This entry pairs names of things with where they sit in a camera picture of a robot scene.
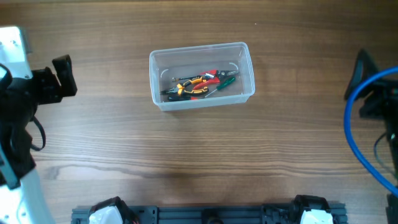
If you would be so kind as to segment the black red screwdriver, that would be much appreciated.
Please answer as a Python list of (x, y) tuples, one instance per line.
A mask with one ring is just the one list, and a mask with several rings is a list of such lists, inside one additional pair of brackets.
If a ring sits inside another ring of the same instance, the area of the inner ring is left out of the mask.
[(168, 96), (169, 101), (187, 101), (187, 100), (197, 100), (197, 97), (194, 96), (178, 96), (178, 95), (170, 95)]

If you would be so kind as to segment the orange black needle-nose pliers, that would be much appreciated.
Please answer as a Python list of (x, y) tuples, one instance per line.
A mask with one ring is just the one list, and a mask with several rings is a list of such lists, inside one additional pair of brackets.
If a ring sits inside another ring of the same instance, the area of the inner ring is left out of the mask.
[(203, 81), (206, 81), (203, 77), (199, 78), (192, 78), (189, 79), (183, 83), (178, 83), (176, 87), (169, 88), (167, 90), (162, 90), (160, 92), (161, 95), (177, 95), (177, 96), (200, 96), (204, 95), (205, 93), (209, 92), (209, 89), (207, 86), (204, 86), (201, 89), (197, 90), (189, 90), (189, 86), (193, 86), (199, 83), (203, 83)]

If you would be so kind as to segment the clear plastic container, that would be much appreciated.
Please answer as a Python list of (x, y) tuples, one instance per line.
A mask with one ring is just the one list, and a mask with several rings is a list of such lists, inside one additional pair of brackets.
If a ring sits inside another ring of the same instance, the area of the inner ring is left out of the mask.
[(162, 111), (244, 103), (256, 90), (244, 42), (155, 50), (149, 76), (152, 100)]

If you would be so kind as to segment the green handled screwdriver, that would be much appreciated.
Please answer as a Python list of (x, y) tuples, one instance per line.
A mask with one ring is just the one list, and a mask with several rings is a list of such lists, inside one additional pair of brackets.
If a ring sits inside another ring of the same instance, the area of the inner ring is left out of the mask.
[(207, 94), (205, 96), (205, 98), (207, 98), (208, 96), (210, 96), (211, 94), (213, 94), (216, 91), (220, 91), (220, 90), (226, 88), (227, 86), (229, 86), (230, 84), (234, 83), (235, 81), (236, 81), (236, 77), (227, 78), (223, 83), (219, 84), (212, 92)]

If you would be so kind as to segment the red handled snips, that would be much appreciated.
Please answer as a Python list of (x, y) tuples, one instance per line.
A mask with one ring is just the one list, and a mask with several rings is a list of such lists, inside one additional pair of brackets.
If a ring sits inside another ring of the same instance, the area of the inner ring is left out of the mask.
[(212, 84), (220, 84), (221, 82), (225, 81), (227, 78), (239, 74), (239, 71), (237, 70), (209, 70), (207, 72), (214, 74), (215, 75), (214, 79), (203, 77), (202, 81), (193, 87), (194, 90), (199, 90), (205, 86)]

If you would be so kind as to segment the silver socket wrench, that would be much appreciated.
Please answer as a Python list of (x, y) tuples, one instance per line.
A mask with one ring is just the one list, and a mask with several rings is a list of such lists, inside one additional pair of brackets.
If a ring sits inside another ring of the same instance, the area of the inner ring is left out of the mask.
[(200, 77), (214, 79), (215, 75), (212, 74), (212, 73), (205, 72), (205, 73), (201, 73), (201, 74), (199, 74), (197, 76), (192, 76), (192, 77), (172, 78), (172, 81), (173, 82), (177, 82), (177, 81), (180, 81), (180, 80), (191, 80), (191, 79), (200, 78)]

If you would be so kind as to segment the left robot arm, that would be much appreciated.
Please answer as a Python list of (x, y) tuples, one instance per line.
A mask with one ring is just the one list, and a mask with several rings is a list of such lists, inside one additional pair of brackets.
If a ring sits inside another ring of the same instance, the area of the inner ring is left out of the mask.
[(1, 27), (1, 223), (54, 223), (42, 192), (32, 151), (41, 151), (27, 132), (40, 105), (75, 96), (77, 86), (69, 55), (52, 60), (53, 69), (31, 70), (30, 50), (18, 26)]

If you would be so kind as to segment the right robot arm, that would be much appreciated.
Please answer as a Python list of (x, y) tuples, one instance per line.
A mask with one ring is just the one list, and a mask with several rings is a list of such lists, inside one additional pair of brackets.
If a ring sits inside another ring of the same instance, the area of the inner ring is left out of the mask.
[[(371, 55), (360, 49), (353, 70), (353, 75), (345, 91), (346, 101), (343, 126), (346, 141), (357, 160), (388, 191), (386, 216), (388, 223), (397, 223), (397, 185), (387, 180), (361, 153), (351, 130), (351, 112), (354, 102), (364, 99), (359, 109), (359, 117), (364, 119), (383, 120), (386, 131), (380, 135), (373, 146), (374, 157), (380, 166), (397, 178), (397, 80), (386, 77), (395, 75), (397, 67), (380, 70)], [(377, 154), (380, 140), (386, 139), (392, 156), (393, 169), (390, 169)]]

